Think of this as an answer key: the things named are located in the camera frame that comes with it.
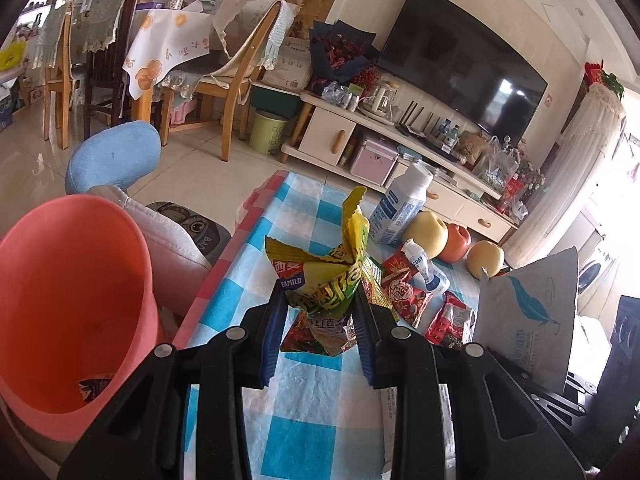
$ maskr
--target washing machine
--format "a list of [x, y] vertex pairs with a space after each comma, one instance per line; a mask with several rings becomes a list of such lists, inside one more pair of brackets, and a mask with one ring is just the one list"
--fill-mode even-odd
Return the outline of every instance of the washing machine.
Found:
[[591, 254], [578, 272], [578, 313], [582, 313], [598, 291], [607, 271], [614, 263], [614, 257], [604, 237], [596, 244]]

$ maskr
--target orange print tablecloth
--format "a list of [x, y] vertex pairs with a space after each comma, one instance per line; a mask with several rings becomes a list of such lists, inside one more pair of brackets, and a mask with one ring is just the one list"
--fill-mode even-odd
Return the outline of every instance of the orange print tablecloth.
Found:
[[129, 93], [139, 99], [162, 81], [173, 67], [209, 53], [209, 14], [151, 9], [135, 13], [133, 41], [123, 66], [129, 74]]

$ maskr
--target ceiling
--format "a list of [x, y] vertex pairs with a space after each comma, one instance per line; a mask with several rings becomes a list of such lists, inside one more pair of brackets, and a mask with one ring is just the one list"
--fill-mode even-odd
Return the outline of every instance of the ceiling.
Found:
[[525, 0], [578, 62], [600, 62], [640, 90], [640, 40], [616, 0]]

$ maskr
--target wooden chair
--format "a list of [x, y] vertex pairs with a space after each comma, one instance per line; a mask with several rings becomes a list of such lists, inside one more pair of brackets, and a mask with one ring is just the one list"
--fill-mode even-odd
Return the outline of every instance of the wooden chair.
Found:
[[[198, 120], [185, 124], [170, 126], [170, 115], [174, 102], [174, 91], [171, 88], [162, 89], [162, 124], [160, 127], [160, 139], [165, 146], [169, 139], [170, 132], [179, 132], [192, 128], [202, 128], [208, 124], [213, 124], [211, 115], [213, 113], [213, 99], [220, 97], [225, 99], [225, 110], [222, 118], [222, 156], [221, 159], [227, 162], [231, 152], [231, 134], [236, 112], [236, 102], [239, 94], [245, 94], [251, 87], [251, 81], [256, 80], [260, 73], [259, 56], [262, 55], [268, 35], [280, 12], [280, 2], [276, 2], [264, 15], [258, 27], [249, 36], [249, 39], [241, 49], [241, 57], [236, 74], [229, 82], [229, 88], [222, 88], [217, 85], [210, 76], [204, 76], [195, 89], [196, 94], [202, 94], [202, 106]], [[246, 129], [249, 105], [244, 105], [241, 117], [241, 130]]]
[[56, 93], [56, 129], [61, 131], [60, 147], [66, 150], [69, 137], [69, 107], [74, 82], [71, 79], [71, 56], [69, 51], [71, 39], [71, 6], [67, 6], [62, 25], [62, 34], [58, 44], [56, 65], [44, 67], [44, 140], [49, 140], [51, 95]]
[[[87, 74], [84, 98], [84, 140], [91, 134], [91, 112], [102, 112], [110, 117], [110, 126], [123, 122], [122, 111], [126, 83], [122, 77], [129, 47], [129, 30], [138, 0], [125, 0], [118, 19], [116, 40], [107, 49], [88, 52], [86, 56]], [[111, 90], [111, 98], [97, 105], [92, 104], [94, 88]]]

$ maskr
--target blue and white tablecloth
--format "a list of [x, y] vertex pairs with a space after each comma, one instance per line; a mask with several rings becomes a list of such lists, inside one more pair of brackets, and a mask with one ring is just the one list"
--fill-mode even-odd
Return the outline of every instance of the blue and white tablecloth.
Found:
[[[341, 205], [346, 193], [295, 173], [278, 172], [276, 176], [257, 221], [244, 233], [239, 231], [242, 243], [230, 243], [238, 246], [236, 256], [220, 262], [225, 272], [216, 290], [206, 294], [207, 304], [188, 335], [188, 346], [204, 344], [218, 332], [239, 324], [248, 308], [269, 299], [276, 274], [264, 252], [266, 235], [315, 254], [326, 254], [340, 243]], [[365, 197], [363, 213], [368, 216], [373, 207]], [[383, 261], [394, 248], [371, 242], [367, 251]], [[436, 264], [449, 277], [450, 290], [475, 309], [478, 282], [466, 271], [464, 262]], [[442, 298], [433, 298], [424, 315], [432, 319], [441, 304]], [[289, 309], [285, 333], [296, 314], [297, 310]], [[357, 348], [334, 358], [281, 353], [269, 387], [244, 389], [242, 394], [254, 479], [380, 478], [384, 463], [380, 393], [370, 388], [362, 375]], [[195, 478], [197, 397], [194, 386], [187, 415], [185, 479]]]

